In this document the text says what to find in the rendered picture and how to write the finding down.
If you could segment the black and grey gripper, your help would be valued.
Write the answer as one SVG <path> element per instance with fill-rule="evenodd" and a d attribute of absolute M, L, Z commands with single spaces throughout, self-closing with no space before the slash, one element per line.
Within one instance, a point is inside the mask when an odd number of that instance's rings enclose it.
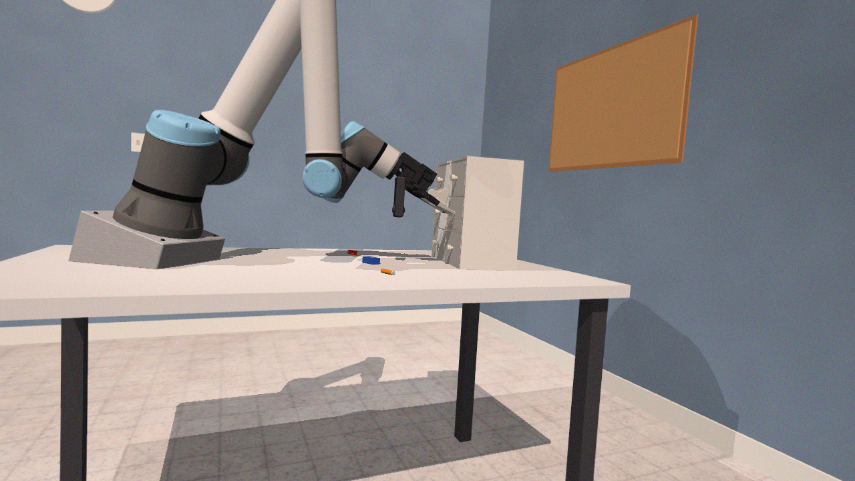
<path fill-rule="evenodd" d="M 402 168 L 402 172 L 399 171 L 400 168 Z M 437 176 L 437 173 L 431 170 L 431 168 L 421 164 L 421 162 L 418 162 L 404 152 L 398 158 L 393 170 L 386 177 L 390 180 L 394 174 L 397 177 L 405 177 L 404 189 L 410 194 L 418 197 L 442 213 L 455 215 L 455 212 L 446 206 L 450 193 L 447 188 L 440 188 L 439 190 L 428 189 Z"/>

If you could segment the beige chest of drawers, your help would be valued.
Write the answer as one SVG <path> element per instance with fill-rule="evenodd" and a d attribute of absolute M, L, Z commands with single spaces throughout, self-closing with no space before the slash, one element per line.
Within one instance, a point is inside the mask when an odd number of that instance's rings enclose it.
<path fill-rule="evenodd" d="M 516 271 L 517 244 L 521 216 L 524 160 L 462 156 L 440 162 L 437 167 L 466 160 L 462 230 L 433 225 L 462 233 L 459 270 Z M 451 164 L 450 164 L 451 162 Z"/>

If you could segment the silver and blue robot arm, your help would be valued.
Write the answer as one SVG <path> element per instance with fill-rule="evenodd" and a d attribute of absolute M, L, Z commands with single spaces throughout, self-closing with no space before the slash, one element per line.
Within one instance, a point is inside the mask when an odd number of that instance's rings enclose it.
<path fill-rule="evenodd" d="M 148 234 L 201 237 L 206 184 L 230 184 L 244 176 L 254 127 L 301 47 L 303 186 L 339 203 L 362 167 L 388 176 L 398 150 L 357 122 L 340 133 L 336 0 L 276 0 L 213 110 L 199 118 L 152 112 L 132 186 L 113 219 Z"/>

